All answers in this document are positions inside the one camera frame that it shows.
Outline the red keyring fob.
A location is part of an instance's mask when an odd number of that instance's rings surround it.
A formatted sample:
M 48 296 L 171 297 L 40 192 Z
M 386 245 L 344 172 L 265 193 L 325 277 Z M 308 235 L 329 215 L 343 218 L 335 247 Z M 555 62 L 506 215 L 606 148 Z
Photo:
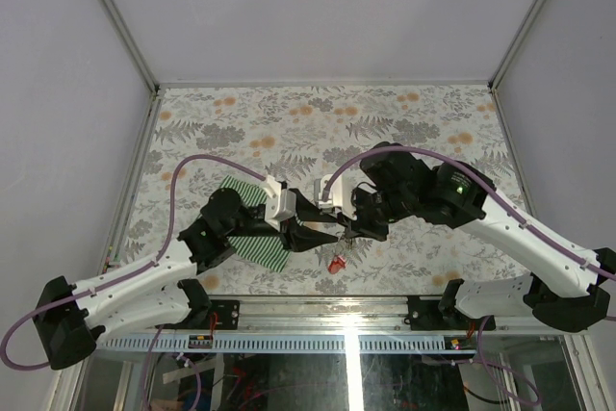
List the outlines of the red keyring fob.
M 329 263 L 327 270 L 330 274 L 336 274 L 347 267 L 346 258 L 342 255 L 335 255 Z

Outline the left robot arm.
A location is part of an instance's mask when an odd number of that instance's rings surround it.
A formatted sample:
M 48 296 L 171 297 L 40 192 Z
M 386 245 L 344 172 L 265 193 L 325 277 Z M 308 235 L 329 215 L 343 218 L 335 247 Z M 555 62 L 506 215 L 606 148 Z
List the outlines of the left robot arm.
M 235 238 L 272 238 L 284 251 L 303 252 L 336 240 L 308 223 L 355 216 L 337 193 L 309 200 L 275 182 L 265 198 L 248 206 L 236 190 L 217 189 L 197 219 L 166 238 L 158 253 L 75 283 L 63 276 L 48 281 L 33 317 L 48 366 L 54 371 L 73 366 L 99 345 L 141 328 L 204 326 L 211 302 L 197 277 L 236 253 Z

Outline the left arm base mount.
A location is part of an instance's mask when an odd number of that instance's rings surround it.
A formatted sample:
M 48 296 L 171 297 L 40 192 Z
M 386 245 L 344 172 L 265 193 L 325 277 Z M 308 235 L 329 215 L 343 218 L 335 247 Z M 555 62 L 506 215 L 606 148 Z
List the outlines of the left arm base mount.
M 233 331 L 239 327 L 241 303 L 237 299 L 215 299 L 209 311 L 211 330 Z

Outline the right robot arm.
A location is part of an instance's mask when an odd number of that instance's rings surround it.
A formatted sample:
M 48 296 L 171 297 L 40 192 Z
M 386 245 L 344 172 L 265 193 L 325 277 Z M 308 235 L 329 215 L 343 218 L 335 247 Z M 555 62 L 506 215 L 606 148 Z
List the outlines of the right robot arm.
M 578 333 L 608 318 L 615 253 L 588 249 L 559 235 L 516 206 L 487 176 L 444 155 L 383 142 L 350 161 L 372 180 L 373 193 L 354 191 L 349 232 L 384 241 L 390 225 L 420 218 L 459 229 L 504 252 L 526 269 L 492 281 L 454 280 L 440 300 L 449 328 L 484 317 L 534 317 Z

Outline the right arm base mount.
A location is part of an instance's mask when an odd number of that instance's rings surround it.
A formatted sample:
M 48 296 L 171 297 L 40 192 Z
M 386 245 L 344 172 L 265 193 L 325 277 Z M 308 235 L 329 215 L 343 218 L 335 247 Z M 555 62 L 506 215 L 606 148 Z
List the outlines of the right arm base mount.
M 403 322 L 412 331 L 440 331 L 457 328 L 454 304 L 444 295 L 409 295 Z

